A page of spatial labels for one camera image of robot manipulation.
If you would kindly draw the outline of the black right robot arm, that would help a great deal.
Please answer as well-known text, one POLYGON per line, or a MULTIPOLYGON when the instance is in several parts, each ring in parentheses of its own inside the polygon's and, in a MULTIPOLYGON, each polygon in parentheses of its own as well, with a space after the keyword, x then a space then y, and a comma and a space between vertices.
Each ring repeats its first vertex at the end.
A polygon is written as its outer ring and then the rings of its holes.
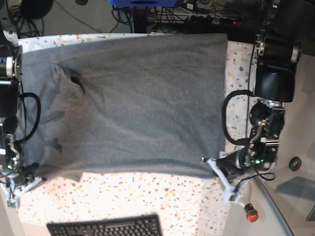
POLYGON ((24 162, 26 141, 33 137, 41 116, 39 97, 24 92, 22 83, 22 46, 13 44, 0 32, 0 186, 6 196, 6 205, 18 209, 20 197, 46 179, 34 175, 39 164, 28 166, 24 162), (24 132, 18 140, 15 132, 19 121, 20 109, 26 115, 25 99, 33 98, 36 104, 36 118, 32 130, 24 132))

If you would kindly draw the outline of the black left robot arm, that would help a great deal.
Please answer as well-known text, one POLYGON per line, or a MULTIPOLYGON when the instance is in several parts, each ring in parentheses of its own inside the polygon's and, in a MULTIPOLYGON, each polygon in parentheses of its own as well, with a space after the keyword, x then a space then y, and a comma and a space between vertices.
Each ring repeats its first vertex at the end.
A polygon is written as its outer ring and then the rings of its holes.
POLYGON ((226 139, 238 149, 207 159, 219 177, 223 199, 238 203, 242 188, 254 177, 265 175, 277 162, 279 138, 284 127, 286 103, 293 101, 295 74, 302 53, 302 41, 315 24, 312 0, 283 0, 270 24, 261 27, 253 47, 251 64, 255 68, 253 89, 231 92, 222 105, 222 121, 231 98, 246 95, 257 103, 248 108, 246 137, 233 139, 223 126, 226 139))

